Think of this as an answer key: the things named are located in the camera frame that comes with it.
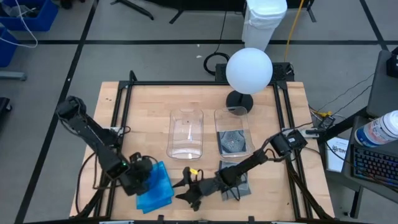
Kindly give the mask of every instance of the transparent plastic bin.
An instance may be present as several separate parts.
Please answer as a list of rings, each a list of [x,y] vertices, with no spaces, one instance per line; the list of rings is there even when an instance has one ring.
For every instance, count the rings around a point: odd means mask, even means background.
[[[167,155],[174,159],[199,159],[203,147],[203,112],[173,110],[170,112]]]
[[[244,157],[254,151],[246,108],[237,106],[218,109],[214,112],[214,119],[221,157]]]

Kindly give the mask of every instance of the wooden tabletop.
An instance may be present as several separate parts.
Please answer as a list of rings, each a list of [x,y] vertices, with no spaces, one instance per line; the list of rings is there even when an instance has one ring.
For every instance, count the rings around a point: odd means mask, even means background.
[[[116,99],[118,82],[104,82],[99,93],[94,120],[109,127]],[[311,121],[308,101],[303,83],[288,83],[290,103],[296,126]],[[218,170],[220,156],[218,152],[214,111],[225,107],[225,99],[230,86],[133,86],[127,125],[131,132],[124,137],[122,153],[129,157],[134,152],[155,157],[164,161],[172,184],[182,179],[182,170],[186,166],[203,169],[205,177],[213,177]],[[254,106],[248,114],[252,141],[258,149],[265,139],[280,131],[272,87],[267,87],[253,96]],[[283,93],[280,100],[284,111],[286,126],[287,115]],[[199,109],[203,118],[203,155],[197,161],[178,161],[166,155],[168,143],[170,111],[174,109]],[[307,140],[308,147],[318,150],[315,140]],[[85,158],[92,153],[87,147]],[[334,217],[328,186],[322,161],[316,152],[303,150],[301,153],[307,187],[325,211]],[[82,208],[94,194],[93,172],[94,159],[86,165],[80,186],[79,205]],[[295,220],[285,162],[266,162],[249,172],[251,195],[242,197],[241,201],[223,202],[219,192],[205,197],[199,211],[194,212],[184,200],[172,199],[166,207],[143,214],[136,210],[136,196],[128,197],[122,188],[115,192],[112,219],[155,220],[164,215],[165,220],[213,220],[244,221],[254,216],[257,221],[290,221]],[[175,189],[175,195],[184,193],[187,188]],[[298,190],[300,213],[305,217],[302,195]],[[104,214],[108,192],[104,193]],[[75,215],[73,204],[70,215]]]

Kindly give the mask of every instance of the white globe lamp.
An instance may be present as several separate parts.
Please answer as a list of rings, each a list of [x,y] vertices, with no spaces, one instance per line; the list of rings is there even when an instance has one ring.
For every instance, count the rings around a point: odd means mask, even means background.
[[[268,55],[255,48],[245,48],[237,51],[226,65],[226,79],[232,91],[226,106],[243,106],[249,112],[253,107],[250,94],[262,91],[271,81],[272,62]]]

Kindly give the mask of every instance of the white plastic bin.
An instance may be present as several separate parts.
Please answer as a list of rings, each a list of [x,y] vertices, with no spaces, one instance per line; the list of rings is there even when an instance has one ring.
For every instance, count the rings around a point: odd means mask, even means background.
[[[247,0],[242,40],[245,47],[265,50],[274,30],[285,17],[286,0]]]

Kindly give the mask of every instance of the blue crate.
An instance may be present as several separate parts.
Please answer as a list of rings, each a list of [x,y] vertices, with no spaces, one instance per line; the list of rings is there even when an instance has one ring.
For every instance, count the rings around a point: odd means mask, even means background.
[[[144,214],[172,203],[174,190],[163,161],[153,166],[148,180],[149,191],[137,196],[137,209]]]
[[[7,31],[6,28],[0,27],[0,37],[4,40],[18,44],[18,41]],[[0,40],[0,67],[7,67],[10,64],[12,56],[14,56],[15,49],[17,49],[16,45]]]
[[[4,0],[8,6],[16,6],[15,0]],[[24,18],[31,31],[49,31],[58,13],[58,7],[51,0],[18,0],[19,5],[39,6],[39,15],[35,18]],[[20,18],[0,17],[0,23],[9,30],[26,30]]]

